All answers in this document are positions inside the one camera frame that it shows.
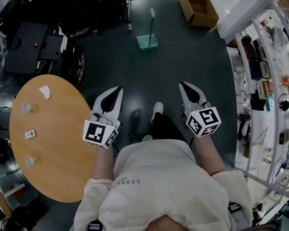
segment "cable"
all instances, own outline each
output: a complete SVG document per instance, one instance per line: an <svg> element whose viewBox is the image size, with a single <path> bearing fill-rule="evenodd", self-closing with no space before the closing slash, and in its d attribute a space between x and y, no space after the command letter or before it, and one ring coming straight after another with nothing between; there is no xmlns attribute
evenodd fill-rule
<svg viewBox="0 0 289 231"><path fill-rule="evenodd" d="M130 144L132 144L134 138L131 138L131 133L129 133Z"/></svg>
<svg viewBox="0 0 289 231"><path fill-rule="evenodd" d="M282 93L282 94L279 96L279 98L278 98L278 104L281 104L281 103L279 102L279 99L280 99L283 95L286 95L286 98L288 98L287 94Z"/></svg>
<svg viewBox="0 0 289 231"><path fill-rule="evenodd" d="M118 155L119 155L119 150L118 150L118 148L117 148L117 146L114 144L114 143L112 143L112 146L116 149L116 151L117 151L117 155L116 156L113 156L113 157L117 157Z"/></svg>
<svg viewBox="0 0 289 231"><path fill-rule="evenodd" d="M192 142L194 141L194 137L192 137L192 139L191 139L191 141L190 141L190 143L189 143L189 148L191 148L192 149Z"/></svg>
<svg viewBox="0 0 289 231"><path fill-rule="evenodd" d="M6 225L6 223L7 223L7 221L8 221L9 218L10 218L10 217L5 217L5 218L2 220L1 227L0 227L0 231L3 231L3 230L2 230L2 226L3 226L4 224Z"/></svg>

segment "round wooden table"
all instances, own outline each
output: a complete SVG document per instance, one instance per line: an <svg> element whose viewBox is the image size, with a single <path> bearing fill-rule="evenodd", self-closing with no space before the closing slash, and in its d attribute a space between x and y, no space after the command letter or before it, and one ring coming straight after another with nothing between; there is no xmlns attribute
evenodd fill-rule
<svg viewBox="0 0 289 231"><path fill-rule="evenodd" d="M48 86L51 98L39 88ZM31 114L22 113L23 103L34 106ZM30 183L47 197L60 202L76 202L90 179L95 147L82 140L90 108L82 95L66 80L42 75L26 83L14 101L10 118L10 138L15 158ZM26 140L25 132L36 137ZM25 157L35 156L33 167Z"/></svg>

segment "dark gray floor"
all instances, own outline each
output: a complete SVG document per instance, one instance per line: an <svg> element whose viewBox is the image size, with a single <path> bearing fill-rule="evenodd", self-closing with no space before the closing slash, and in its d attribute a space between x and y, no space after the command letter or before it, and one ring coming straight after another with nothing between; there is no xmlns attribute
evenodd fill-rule
<svg viewBox="0 0 289 231"><path fill-rule="evenodd" d="M136 36L148 34L150 8L156 12L154 33L158 48L141 52ZM121 150L141 141L150 134L150 118L156 101L165 105L164 113L179 127L187 141L192 133L181 122L182 100L179 81L201 88L212 105L217 107L222 124L212 136L228 168L233 166L236 153L236 97L229 56L216 30L188 28L178 0L133 0L131 4L133 32L122 23L102 31L97 37L87 36L78 41L87 58L87 72L80 88L90 106L95 98L114 86L124 88L124 104L120 114L123 123L115 145ZM0 106L11 97L0 95ZM0 115L8 127L9 113ZM8 170L13 160L5 166ZM19 178L14 174L0 182L3 188ZM12 206L25 204L38 194L28 187L23 199L9 199ZM68 231L79 203L64 204L41 196L50 211L38 223L35 231Z"/></svg>

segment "white paper scrap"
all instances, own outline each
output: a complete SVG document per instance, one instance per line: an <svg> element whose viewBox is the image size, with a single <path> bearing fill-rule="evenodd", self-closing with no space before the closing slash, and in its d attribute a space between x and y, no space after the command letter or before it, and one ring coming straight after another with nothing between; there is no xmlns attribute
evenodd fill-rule
<svg viewBox="0 0 289 231"><path fill-rule="evenodd" d="M49 99L50 98L50 89L49 89L48 86L41 87L39 90L40 90L41 93L44 94L45 99Z"/></svg>

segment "shelf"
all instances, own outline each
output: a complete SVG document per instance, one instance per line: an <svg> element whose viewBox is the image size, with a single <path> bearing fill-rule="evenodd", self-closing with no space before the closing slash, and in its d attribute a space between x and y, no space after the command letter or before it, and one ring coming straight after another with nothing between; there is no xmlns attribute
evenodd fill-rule
<svg viewBox="0 0 289 231"><path fill-rule="evenodd" d="M246 108L248 108L250 102L248 101L244 101L244 96L241 95L241 93L248 93L247 90L247 85L246 86L241 86L241 81L239 79L237 79L235 77L235 68L238 66L242 66L242 60L241 57L239 55L239 51L238 49L235 48L230 48L227 47L227 51L229 54L229 58L230 58L230 63L231 63L231 67L232 67L232 71L234 74L234 83L235 83L235 90L236 90L236 109L237 109L237 114L241 114L245 111ZM237 120L237 132L239 130L239 126L240 126L240 121ZM244 144L245 141L241 140L237 140L236 141L236 159L235 162L238 165L238 167L243 167L246 168L247 166L247 158L243 156L244 153Z"/></svg>
<svg viewBox="0 0 289 231"><path fill-rule="evenodd" d="M3 194L3 196L5 198L7 198L8 196L11 196L12 194L14 194L15 192L19 191L20 189L24 188L25 187L25 184L20 184L18 185L17 187L13 188L12 190L6 192Z"/></svg>
<svg viewBox="0 0 289 231"><path fill-rule="evenodd" d="M275 103L275 135L274 135L274 149L273 149L273 157L272 163L270 167L270 172L268 175L269 181L276 180L276 174L285 161L285 155L288 151L288 142L284 145L279 144L279 134L286 129L289 129L289 109L284 112L279 108L279 97L284 93L284 86L282 85L281 77L283 75L289 75L289 53L281 54L277 51L270 39L267 36L266 31L263 27L259 27L259 22L256 20L252 20L252 23L258 33L261 45L266 54L266 58L268 61L271 78L272 78L272 86L274 93L274 103Z"/></svg>
<svg viewBox="0 0 289 231"><path fill-rule="evenodd" d="M240 50L241 59L244 65L247 89L248 93L255 93L255 88L261 80L256 81L251 79L250 65L247 59L244 47L242 45L243 36L235 35L238 48ZM264 111L250 110L250 151L248 161L238 164L238 167L246 168L247 171L257 169L263 162L263 155L265 154L266 148L272 148L273 143L270 141L270 137L274 135L275 118L274 118L274 108L268 112L266 109Z"/></svg>

